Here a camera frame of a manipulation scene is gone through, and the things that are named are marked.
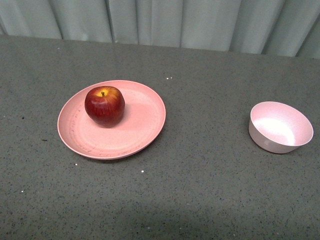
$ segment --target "bowl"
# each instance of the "bowl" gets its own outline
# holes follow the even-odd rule
[[[314,130],[310,121],[284,103],[264,101],[250,113],[249,133],[261,148],[285,154],[311,141]]]

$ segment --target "red apple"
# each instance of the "red apple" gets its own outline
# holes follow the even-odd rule
[[[119,89],[113,86],[98,86],[91,89],[84,100],[89,117],[105,128],[118,124],[125,111],[125,99]]]

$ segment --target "bowl rim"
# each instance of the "bowl rim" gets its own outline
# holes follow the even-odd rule
[[[252,120],[252,114],[253,114],[253,111],[254,111],[255,108],[257,108],[259,105],[266,104],[266,103],[281,104],[281,105],[286,106],[287,108],[291,108],[291,109],[293,109],[294,111],[298,112],[303,118],[305,118],[306,122],[308,123],[308,125],[309,125],[309,127],[310,127],[310,129],[311,129],[311,137],[310,137],[307,141],[305,141],[304,143],[289,145],[289,144],[283,144],[283,143],[281,143],[281,142],[272,140],[272,139],[270,139],[269,137],[267,137],[265,134],[263,134],[261,131],[259,131],[259,130],[257,129],[254,121]],[[300,111],[297,110],[296,108],[294,108],[294,107],[292,107],[292,106],[290,106],[290,105],[288,105],[288,104],[282,103],[282,102],[278,102],[278,101],[262,101],[262,102],[257,103],[256,105],[254,105],[254,106],[252,107],[252,109],[251,109],[251,111],[250,111],[250,121],[251,121],[251,123],[252,123],[252,126],[253,126],[261,135],[263,135],[266,139],[268,139],[268,140],[270,140],[270,141],[272,141],[272,142],[274,142],[274,143],[276,143],[276,144],[285,146],[285,147],[300,147],[300,146],[306,145],[306,144],[309,143],[309,142],[312,140],[312,138],[314,137],[314,128],[313,128],[310,120],[309,120],[302,112],[300,112]]]

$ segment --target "curtain fold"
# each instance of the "curtain fold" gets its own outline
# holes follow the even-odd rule
[[[320,59],[320,0],[0,0],[0,34]]]

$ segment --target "gray table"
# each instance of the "gray table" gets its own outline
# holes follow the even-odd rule
[[[0,239],[319,238],[320,60],[5,35],[0,56]],[[144,150],[98,161],[64,145],[57,119],[107,80],[151,87],[167,115]],[[312,141],[258,147],[263,101],[300,110]]]

